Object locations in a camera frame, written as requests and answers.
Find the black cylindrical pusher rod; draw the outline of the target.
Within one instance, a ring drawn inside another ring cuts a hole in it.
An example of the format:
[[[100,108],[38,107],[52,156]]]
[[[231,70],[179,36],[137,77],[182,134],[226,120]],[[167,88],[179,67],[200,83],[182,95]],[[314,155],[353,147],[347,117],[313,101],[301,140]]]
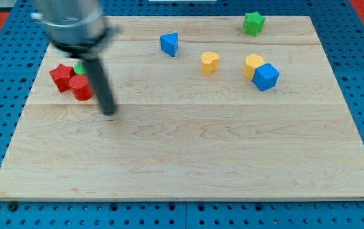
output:
[[[116,102],[100,58],[84,59],[83,63],[102,114],[114,115]]]

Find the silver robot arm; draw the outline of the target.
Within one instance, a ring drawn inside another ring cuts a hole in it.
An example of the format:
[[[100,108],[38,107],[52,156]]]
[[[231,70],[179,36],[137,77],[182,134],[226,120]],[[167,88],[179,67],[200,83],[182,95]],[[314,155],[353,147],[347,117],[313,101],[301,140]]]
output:
[[[37,12],[31,17],[43,25],[52,44],[83,62],[102,114],[115,114],[117,105],[100,54],[121,33],[121,26],[109,24],[98,0],[33,0],[33,4]]]

